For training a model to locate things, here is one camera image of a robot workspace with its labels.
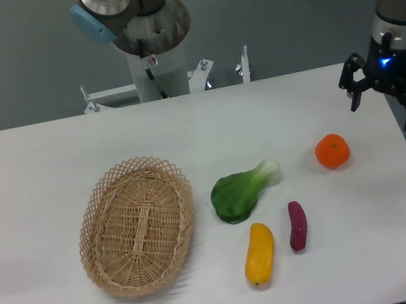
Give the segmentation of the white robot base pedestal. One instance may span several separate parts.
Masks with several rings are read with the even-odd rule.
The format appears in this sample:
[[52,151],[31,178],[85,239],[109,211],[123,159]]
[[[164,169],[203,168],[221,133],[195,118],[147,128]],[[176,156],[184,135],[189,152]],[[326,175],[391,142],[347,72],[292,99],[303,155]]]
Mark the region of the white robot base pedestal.
[[124,55],[134,84],[147,69],[153,77],[187,71],[184,44],[191,21],[179,0],[77,0],[70,18],[88,38]]

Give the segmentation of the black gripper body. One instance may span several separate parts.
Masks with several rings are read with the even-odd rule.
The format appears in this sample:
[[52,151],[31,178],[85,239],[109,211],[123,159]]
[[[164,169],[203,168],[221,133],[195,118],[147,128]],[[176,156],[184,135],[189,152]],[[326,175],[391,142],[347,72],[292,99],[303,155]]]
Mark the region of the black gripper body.
[[406,47],[396,49],[391,33],[377,42],[372,37],[363,68],[366,88],[392,96],[406,95]]

